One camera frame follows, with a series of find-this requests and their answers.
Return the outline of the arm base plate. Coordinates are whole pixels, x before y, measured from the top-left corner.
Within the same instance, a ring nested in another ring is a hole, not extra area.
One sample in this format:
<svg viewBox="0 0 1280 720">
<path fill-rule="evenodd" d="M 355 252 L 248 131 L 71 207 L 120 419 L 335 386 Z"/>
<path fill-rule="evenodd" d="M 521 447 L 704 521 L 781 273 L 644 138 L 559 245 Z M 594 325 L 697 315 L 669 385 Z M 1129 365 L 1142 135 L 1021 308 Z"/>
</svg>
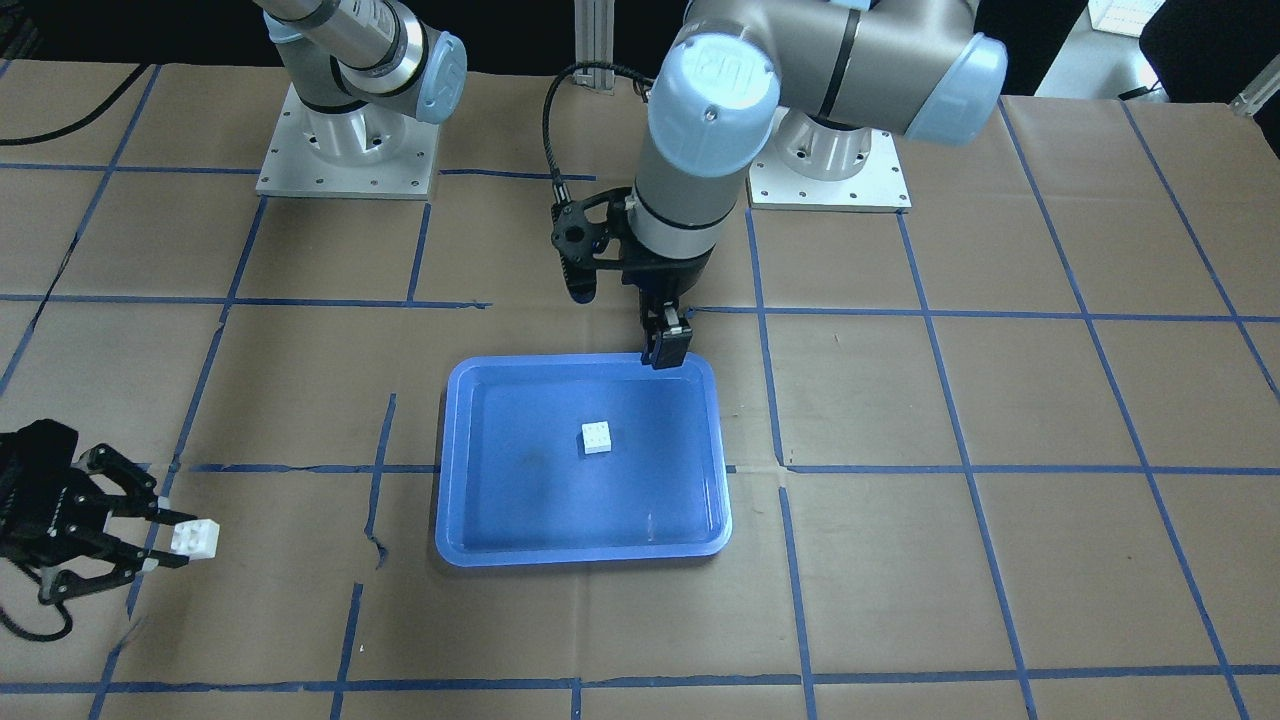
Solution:
<svg viewBox="0 0 1280 720">
<path fill-rule="evenodd" d="M 893 136 L 833 129 L 780 108 L 748 176 L 754 209 L 905 213 L 913 208 Z"/>
<path fill-rule="evenodd" d="M 374 105 L 320 113 L 291 86 L 255 190 L 285 199 L 426 201 L 440 131 Z"/>
</svg>

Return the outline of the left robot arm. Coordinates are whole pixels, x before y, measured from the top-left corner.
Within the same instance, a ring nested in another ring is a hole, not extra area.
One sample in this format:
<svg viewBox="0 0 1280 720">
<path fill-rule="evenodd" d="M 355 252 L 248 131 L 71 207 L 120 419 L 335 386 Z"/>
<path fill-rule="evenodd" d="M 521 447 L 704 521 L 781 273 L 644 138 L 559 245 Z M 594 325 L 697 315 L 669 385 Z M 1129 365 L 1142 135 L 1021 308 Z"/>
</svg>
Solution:
<svg viewBox="0 0 1280 720">
<path fill-rule="evenodd" d="M 627 222 L 660 270 L 626 270 L 643 361 L 684 363 L 680 297 L 735 209 L 777 108 L 847 128 L 964 145 L 1009 69 L 964 1 L 690 1 L 652 87 Z"/>
</svg>

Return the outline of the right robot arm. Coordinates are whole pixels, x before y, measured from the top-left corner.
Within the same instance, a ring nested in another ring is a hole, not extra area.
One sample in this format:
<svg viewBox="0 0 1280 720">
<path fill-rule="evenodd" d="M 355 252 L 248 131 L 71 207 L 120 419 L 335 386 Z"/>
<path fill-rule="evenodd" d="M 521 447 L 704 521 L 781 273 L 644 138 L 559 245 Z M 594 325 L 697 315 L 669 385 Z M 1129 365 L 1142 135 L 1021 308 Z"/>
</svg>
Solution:
<svg viewBox="0 0 1280 720">
<path fill-rule="evenodd" d="M 399 1 L 264 1 L 291 77 L 256 192 L 424 199 L 440 126 L 467 78 L 463 42 Z M 41 605 L 212 559 L 219 525 L 172 509 L 157 479 L 109 445 L 78 451 L 52 419 L 3 434 L 3 557 Z"/>
</svg>

